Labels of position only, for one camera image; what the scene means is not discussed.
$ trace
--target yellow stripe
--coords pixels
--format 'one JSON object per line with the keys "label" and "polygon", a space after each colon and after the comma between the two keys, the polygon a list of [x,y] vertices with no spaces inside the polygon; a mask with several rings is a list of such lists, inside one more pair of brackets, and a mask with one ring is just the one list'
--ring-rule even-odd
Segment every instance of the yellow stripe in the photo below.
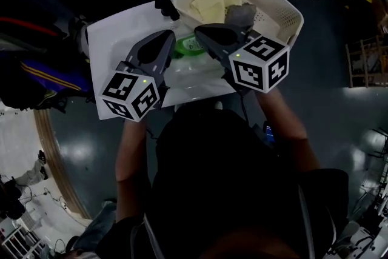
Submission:
{"label": "yellow stripe", "polygon": [[80,91],[80,90],[81,90],[81,88],[80,88],[80,87],[73,87],[73,86],[68,86],[68,85],[66,85],[66,84],[64,84],[64,83],[61,83],[61,82],[59,82],[59,81],[52,80],[52,79],[50,79],[49,77],[42,76],[42,75],[40,75],[40,74],[38,74],[38,73],[36,73],[36,72],[32,72],[31,70],[29,70],[29,69],[27,69],[27,68],[24,68],[23,66],[22,66],[22,69],[23,69],[23,70],[25,70],[26,72],[29,72],[29,73],[31,73],[32,75],[35,75],[35,76],[38,76],[38,77],[44,78],[44,79],[46,79],[46,80],[49,80],[49,81],[51,81],[51,82],[54,82],[54,83],[60,84],[60,85],[62,85],[62,86],[69,87],[69,88],[71,88],[71,89],[75,89],[75,90],[77,90],[77,91]]}
{"label": "yellow stripe", "polygon": [[53,80],[55,80],[55,81],[64,83],[64,84],[68,85],[69,87],[73,87],[73,88],[76,88],[76,89],[81,89],[79,86],[76,86],[75,84],[72,84],[72,83],[70,83],[70,82],[61,80],[61,79],[59,79],[59,78],[57,78],[57,77],[51,76],[51,75],[49,75],[48,73],[41,72],[41,71],[38,70],[38,69],[29,67],[29,66],[27,66],[26,64],[24,64],[23,62],[20,62],[20,63],[22,64],[22,67],[24,66],[26,69],[29,69],[29,70],[31,70],[31,71],[33,71],[33,72],[40,73],[40,74],[43,75],[43,76],[46,76],[46,77],[51,78],[51,79],[53,79]]}

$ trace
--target leg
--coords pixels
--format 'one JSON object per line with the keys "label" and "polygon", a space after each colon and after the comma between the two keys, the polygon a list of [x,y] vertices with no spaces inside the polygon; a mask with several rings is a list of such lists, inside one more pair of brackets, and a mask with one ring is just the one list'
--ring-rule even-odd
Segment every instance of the leg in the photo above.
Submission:
{"label": "leg", "polygon": [[32,186],[44,180],[44,175],[41,173],[41,168],[44,162],[40,159],[35,161],[34,167],[20,177],[15,178],[16,187],[21,193],[24,192],[26,186]]}
{"label": "leg", "polygon": [[73,249],[82,249],[86,252],[94,251],[101,239],[112,228],[115,220],[116,203],[111,201],[104,202],[102,211],[74,243]]}

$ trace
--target laundry basket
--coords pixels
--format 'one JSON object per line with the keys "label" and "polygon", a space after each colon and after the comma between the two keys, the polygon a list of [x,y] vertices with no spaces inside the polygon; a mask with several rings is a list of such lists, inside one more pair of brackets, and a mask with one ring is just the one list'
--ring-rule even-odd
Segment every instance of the laundry basket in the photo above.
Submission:
{"label": "laundry basket", "polygon": [[[174,6],[185,24],[191,28],[202,25],[200,15],[189,10],[193,0],[174,0]],[[256,6],[253,29],[263,35],[277,37],[290,46],[296,40],[302,25],[302,14],[287,0],[243,0]]]}

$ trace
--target white cube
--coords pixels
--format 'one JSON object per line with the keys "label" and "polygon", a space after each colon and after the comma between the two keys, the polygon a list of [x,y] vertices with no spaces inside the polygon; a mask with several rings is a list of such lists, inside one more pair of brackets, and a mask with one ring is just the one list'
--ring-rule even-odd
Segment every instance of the white cube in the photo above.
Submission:
{"label": "white cube", "polygon": [[268,93],[289,73],[290,47],[261,35],[229,55],[235,82]]}
{"label": "white cube", "polygon": [[136,122],[159,101],[152,77],[117,70],[110,72],[99,96],[114,115]]}

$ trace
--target floor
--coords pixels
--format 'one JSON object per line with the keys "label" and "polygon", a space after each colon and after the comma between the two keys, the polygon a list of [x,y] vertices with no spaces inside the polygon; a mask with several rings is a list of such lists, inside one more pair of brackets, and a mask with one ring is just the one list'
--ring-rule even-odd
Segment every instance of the floor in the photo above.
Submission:
{"label": "floor", "polygon": [[[6,182],[31,169],[42,146],[32,110],[15,111],[0,103],[0,112],[0,173],[3,182]],[[79,219],[75,214],[68,214],[59,206],[59,202],[53,200],[58,199],[61,193],[48,165],[45,165],[45,169],[48,179],[30,186],[31,193],[26,189],[21,202],[35,222],[37,236],[54,249],[58,239],[67,244],[72,236],[82,234],[90,222]],[[61,242],[56,250],[63,250]]]}
{"label": "floor", "polygon": [[[366,154],[383,142],[370,129],[388,129],[388,89],[348,89],[346,26],[343,9],[335,0],[289,1],[303,14],[304,27],[291,52],[290,73],[279,88],[305,124],[322,166],[349,174],[351,214],[359,197],[375,185],[382,169],[381,160]],[[220,100],[225,108],[242,116],[236,94]],[[264,115],[253,95],[248,94],[244,102],[250,125],[262,126]],[[71,99],[66,111],[62,114],[51,110],[52,126],[73,187],[85,208],[96,215],[101,201],[116,195],[113,168],[123,121],[100,121],[95,105],[82,98]],[[167,108],[147,115],[154,136],[161,133],[172,113]],[[147,153],[152,180],[157,163],[155,141],[150,137]]]}

